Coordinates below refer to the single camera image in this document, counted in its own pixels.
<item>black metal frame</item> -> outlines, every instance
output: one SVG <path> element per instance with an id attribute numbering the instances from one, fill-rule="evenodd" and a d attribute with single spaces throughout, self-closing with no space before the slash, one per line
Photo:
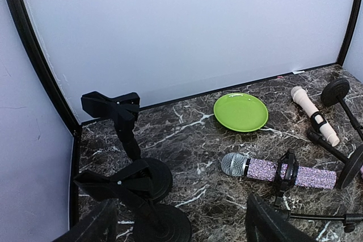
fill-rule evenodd
<path id="1" fill-rule="evenodd" d="M 31 21 L 28 16 L 24 0 L 6 0 L 12 19 L 18 30 L 20 39 L 32 63 L 32 66 L 52 101 L 55 109 L 61 116 L 64 124 L 72 135 L 77 134 L 79 123 L 69 108 L 48 64 L 38 39 L 34 33 Z"/>
<path id="2" fill-rule="evenodd" d="M 357 21 L 358 21 L 358 16 L 359 16 L 359 10 L 360 10 L 360 7 L 361 7 L 361 3 L 362 3 L 362 0 L 353 0 L 352 11 L 351 11 L 351 15 L 349 17 L 347 30 L 345 32 L 344 40 L 343 40 L 343 43 L 341 45 L 338 58 L 336 60 L 336 63 L 338 63 L 339 65 L 343 65 L 343 63 L 345 61 L 345 58 L 347 56 L 347 53 L 348 53 L 348 49 L 349 49 L 349 47 L 351 45 L 354 30 L 356 28 L 356 24 L 357 24 Z"/>
<path id="3" fill-rule="evenodd" d="M 28 12 L 26 9 L 26 6 L 24 4 L 24 0 L 6 0 L 7 4 L 9 6 L 9 10 L 11 12 L 11 16 L 13 18 L 14 24 L 16 26 L 16 29 L 18 31 L 19 37 L 23 43 L 23 46 L 28 54 L 28 57 L 31 61 L 31 64 L 36 71 L 37 76 L 39 77 L 39 80 L 41 84 L 44 87 L 44 90 L 47 92 L 51 102 L 53 103 L 55 109 L 57 110 L 58 114 L 61 116 L 63 122 L 69 129 L 69 131 L 72 133 L 74 137 L 73 142 L 73 153 L 72 153 L 72 160 L 71 160 L 71 181 L 73 180 L 73 177 L 78 174 L 78 163 L 79 163 L 79 143 L 81 139 L 81 133 L 82 133 L 82 125 L 88 124 L 91 122 L 99 121 L 99 120 L 92 120 L 83 124 L 79 124 L 76 118 L 74 117 L 69 105 L 67 104 L 50 68 L 47 64 L 47 60 L 45 59 L 45 56 L 43 54 L 43 51 L 41 50 L 40 44 L 38 42 L 38 39 L 35 35 L 35 32 L 33 30 L 31 21 L 28 16 Z M 336 60 L 336 63 L 339 65 L 343 65 L 344 60 L 346 58 L 349 46 L 352 41 L 354 29 L 358 20 L 359 10 L 361 6 L 362 0 L 353 0 L 353 6 L 351 15 L 349 18 L 349 23 L 347 26 L 347 31 L 345 33 L 345 37 L 338 55 L 338 58 Z M 239 84 L 237 86 L 244 86 L 246 84 L 251 84 L 255 82 L 259 82 L 261 80 L 256 80 L 254 82 Z M 182 99 L 177 99 L 173 101 L 168 101 L 165 103 L 160 103 L 148 107 L 144 107 L 143 109 L 148 109 L 151 107 L 156 107 L 160 105 L 165 105 L 169 103 L 173 103 L 176 101 L 181 101 L 185 99 L 189 99 L 192 97 L 198 97 L 201 95 L 209 94 L 212 92 L 220 91 L 220 90 L 214 90 L 198 95 L 193 95 L 189 97 L 184 97 Z M 69 225 L 72 227 L 76 224 L 78 221 L 78 190 L 77 186 L 71 182 L 70 183 L 70 196 L 69 196 Z"/>

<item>sparkly purple microphone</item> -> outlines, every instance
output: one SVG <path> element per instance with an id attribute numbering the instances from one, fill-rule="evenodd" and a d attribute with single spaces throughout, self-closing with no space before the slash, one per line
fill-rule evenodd
<path id="1" fill-rule="evenodd" d="M 266 160 L 250 159 L 240 153 L 229 153 L 222 159 L 222 170 L 229 176 L 246 176 L 251 179 L 273 181 L 277 163 Z M 282 164 L 281 178 L 284 178 L 287 165 Z M 333 189 L 336 182 L 334 171 L 299 167 L 295 185 Z"/>

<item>black frame edge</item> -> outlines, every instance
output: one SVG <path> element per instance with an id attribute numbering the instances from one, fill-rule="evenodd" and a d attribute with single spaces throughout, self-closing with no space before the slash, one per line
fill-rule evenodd
<path id="1" fill-rule="evenodd" d="M 310 70 L 323 68 L 323 67 L 328 67 L 328 66 L 332 66 L 332 65 L 336 65 L 336 62 L 328 63 L 326 65 L 319 65 L 319 66 L 311 67 L 311 68 L 308 68 L 308 69 L 304 69 L 304 71 L 310 71 Z M 198 93 L 198 94 L 191 95 L 191 96 L 181 97 L 179 99 L 168 100 L 168 101 L 153 104 L 153 105 L 150 105 L 150 106 L 141 107 L 140 111 L 152 109 L 152 108 L 159 107 L 159 106 L 169 105 L 169 104 L 172 104 L 172 103 L 177 103 L 177 102 L 187 100 L 187 99 L 194 99 L 194 98 L 199 97 L 199 96 L 204 96 L 204 95 L 208 95 L 208 94 L 212 94 L 212 93 L 216 93 L 216 92 L 226 91 L 226 90 L 233 89 L 233 88 L 239 88 L 239 87 L 254 84 L 254 83 L 257 83 L 257 82 L 263 82 L 265 80 L 275 79 L 278 76 L 284 77 L 284 76 L 288 76 L 288 75 L 292 75 L 292 74 L 293 73 L 290 72 L 290 73 L 285 73 L 285 74 L 281 74 L 281 75 L 275 75 L 275 76 L 268 77 L 268 78 L 253 80 L 251 82 L 240 83 L 240 84 L 236 84 L 236 85 L 232 85 L 232 86 L 228 86 L 228 87 L 223 87 L 223 88 L 219 88 L 219 89 L 215 89 L 215 90 L 211 90 L 211 91 L 207 91 L 207 92 L 203 92 L 203 93 Z M 92 119 L 92 120 L 82 122 L 81 126 L 83 127 L 83 126 L 86 126 L 86 125 L 89 125 L 89 124 L 92 124 L 92 123 L 95 123 L 95 122 L 103 121 L 103 120 L 106 120 L 106 119 L 107 118 L 95 118 L 95 119 Z"/>
<path id="2" fill-rule="evenodd" d="M 79 126 L 77 135 L 73 138 L 73 148 L 69 179 L 69 229 L 79 221 L 78 212 L 78 187 L 73 182 L 74 177 L 79 173 L 79 147 L 81 144 L 82 127 Z"/>
<path id="3" fill-rule="evenodd" d="M 74 117 L 48 66 L 29 19 L 24 0 L 6 0 L 6 2 L 18 31 L 18 35 L 45 92 L 49 96 L 66 127 L 72 135 L 76 135 L 79 130 L 79 123 Z"/>
<path id="4" fill-rule="evenodd" d="M 344 40 L 341 45 L 339 55 L 336 59 L 336 63 L 338 63 L 339 65 L 343 65 L 345 58 L 348 54 L 348 50 L 349 50 L 349 47 L 350 47 L 352 39 L 353 39 L 354 30 L 356 28 L 356 24 L 358 21 L 361 3 L 362 3 L 362 0 L 353 0 L 352 11 L 351 11 L 351 15 L 349 17 L 347 30 L 345 32 Z"/>

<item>white backdrop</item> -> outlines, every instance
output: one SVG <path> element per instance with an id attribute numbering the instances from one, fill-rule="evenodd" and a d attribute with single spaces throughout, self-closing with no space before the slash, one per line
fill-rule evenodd
<path id="1" fill-rule="evenodd" d="M 361 6 L 352 43 L 343 66 L 363 82 L 363 6 Z"/>
<path id="2" fill-rule="evenodd" d="M 336 61 L 352 0 L 26 0 L 80 121 L 80 97 L 143 106 Z"/>
<path id="3" fill-rule="evenodd" d="M 0 241 L 50 242 L 68 230 L 73 137 L 0 0 Z"/>

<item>clamp stand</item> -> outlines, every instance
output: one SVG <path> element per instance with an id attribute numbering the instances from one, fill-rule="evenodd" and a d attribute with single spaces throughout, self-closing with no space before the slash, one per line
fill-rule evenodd
<path id="1" fill-rule="evenodd" d="M 127 156 L 134 162 L 141 159 L 141 151 L 133 134 L 140 110 L 140 97 L 136 93 L 110 99 L 98 92 L 85 94 L 81 98 L 82 108 L 94 118 L 111 118 L 117 136 L 123 144 Z M 153 183 L 153 201 L 158 202 L 169 194 L 172 187 L 171 172 L 162 161 L 144 158 L 149 165 Z"/>
<path id="2" fill-rule="evenodd" d="M 363 165 L 363 145 L 360 145 L 350 158 L 346 157 L 336 148 L 332 147 L 328 142 L 323 140 L 322 136 L 312 130 L 307 131 L 307 137 L 313 144 L 322 146 L 325 150 L 330 152 L 337 159 L 342 161 L 345 166 L 338 178 L 336 187 L 338 189 L 344 189 L 347 187 L 355 176 L 359 173 Z"/>
<path id="3" fill-rule="evenodd" d="M 135 242 L 190 242 L 192 227 L 187 216 L 170 205 L 154 205 L 150 167 L 136 160 L 116 174 L 105 177 L 86 170 L 74 178 L 83 191 L 97 201 L 118 198 L 135 213 Z"/>
<path id="4" fill-rule="evenodd" d="M 349 92 L 349 82 L 345 78 L 337 78 L 330 82 L 324 88 L 321 94 L 321 100 L 325 106 L 333 106 L 334 104 L 340 103 L 345 113 L 347 114 L 353 128 L 358 132 L 360 138 L 363 141 L 362 125 L 359 124 L 349 107 L 344 101 L 345 96 Z"/>

